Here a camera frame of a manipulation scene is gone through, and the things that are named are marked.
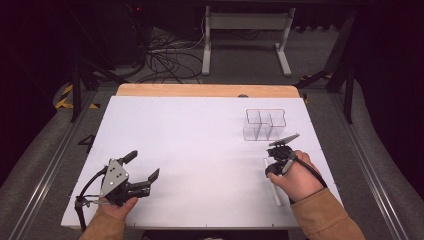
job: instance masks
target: white table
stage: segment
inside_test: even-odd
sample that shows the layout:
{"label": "white table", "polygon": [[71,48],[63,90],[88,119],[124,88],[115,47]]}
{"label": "white table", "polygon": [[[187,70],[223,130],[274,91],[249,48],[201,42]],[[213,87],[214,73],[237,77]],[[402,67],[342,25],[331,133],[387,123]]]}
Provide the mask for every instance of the white table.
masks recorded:
{"label": "white table", "polygon": [[[138,229],[289,229],[298,227],[287,196],[277,206],[263,159],[269,141],[245,141],[246,109],[283,108],[289,145],[308,152],[331,192],[340,200],[301,98],[114,96],[62,220],[79,228],[74,200],[110,158],[133,150],[124,168],[131,183],[157,168],[159,179],[127,218]],[[86,194],[98,194],[100,179]],[[85,208],[87,223],[97,209]]]}

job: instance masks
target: clear plastic box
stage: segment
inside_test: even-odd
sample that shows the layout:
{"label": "clear plastic box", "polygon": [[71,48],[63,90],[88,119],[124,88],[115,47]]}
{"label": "clear plastic box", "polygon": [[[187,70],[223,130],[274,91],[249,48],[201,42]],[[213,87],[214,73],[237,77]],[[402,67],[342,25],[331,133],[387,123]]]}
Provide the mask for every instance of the clear plastic box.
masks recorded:
{"label": "clear plastic box", "polygon": [[283,109],[247,109],[243,127],[245,141],[276,141],[283,135]]}

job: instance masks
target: white marker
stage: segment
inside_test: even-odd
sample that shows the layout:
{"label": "white marker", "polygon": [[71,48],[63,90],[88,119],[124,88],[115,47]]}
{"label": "white marker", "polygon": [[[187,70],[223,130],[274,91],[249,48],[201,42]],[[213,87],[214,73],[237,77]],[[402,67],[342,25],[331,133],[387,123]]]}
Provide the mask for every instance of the white marker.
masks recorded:
{"label": "white marker", "polygon": [[[265,163],[265,168],[267,168],[268,161],[266,160],[266,158],[264,158],[264,163]],[[277,203],[277,206],[281,206],[281,200],[280,200],[280,197],[278,196],[277,188],[271,181],[269,181],[269,183],[271,184],[270,186],[271,186],[272,193],[274,194],[275,203]]]}

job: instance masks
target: forearm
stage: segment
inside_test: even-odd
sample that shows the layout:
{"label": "forearm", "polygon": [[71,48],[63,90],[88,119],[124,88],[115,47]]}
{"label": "forearm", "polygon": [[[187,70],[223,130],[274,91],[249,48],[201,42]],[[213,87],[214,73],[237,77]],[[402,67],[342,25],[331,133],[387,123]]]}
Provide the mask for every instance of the forearm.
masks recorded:
{"label": "forearm", "polygon": [[124,221],[98,210],[80,240],[122,240],[124,238],[124,230]]}
{"label": "forearm", "polygon": [[318,239],[365,239],[328,188],[292,205],[293,213],[305,235]]}

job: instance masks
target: black cable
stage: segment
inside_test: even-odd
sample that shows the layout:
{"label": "black cable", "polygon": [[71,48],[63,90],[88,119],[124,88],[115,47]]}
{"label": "black cable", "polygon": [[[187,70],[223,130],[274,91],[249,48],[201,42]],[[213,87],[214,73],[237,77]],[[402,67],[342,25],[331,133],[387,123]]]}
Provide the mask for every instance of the black cable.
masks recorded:
{"label": "black cable", "polygon": [[303,167],[305,167],[309,172],[312,173],[312,175],[315,176],[315,178],[322,184],[324,188],[327,188],[327,183],[325,183],[324,179],[322,178],[321,174],[319,174],[315,169],[313,169],[311,166],[306,164],[304,161],[300,160],[298,157],[294,159],[294,161],[297,161],[300,163]]}
{"label": "black cable", "polygon": [[90,181],[88,181],[88,183],[84,186],[80,195],[76,197],[77,199],[75,200],[74,209],[77,212],[82,232],[84,232],[85,229],[87,229],[87,225],[85,224],[84,212],[82,210],[82,207],[86,205],[86,201],[87,201],[84,197],[84,193],[85,191],[87,191],[88,187],[90,187],[90,185],[94,182],[94,180],[96,180],[101,175],[106,174],[106,171],[107,171],[107,167],[104,167],[102,170],[96,173],[96,175],[94,175],[94,177],[92,177]]}

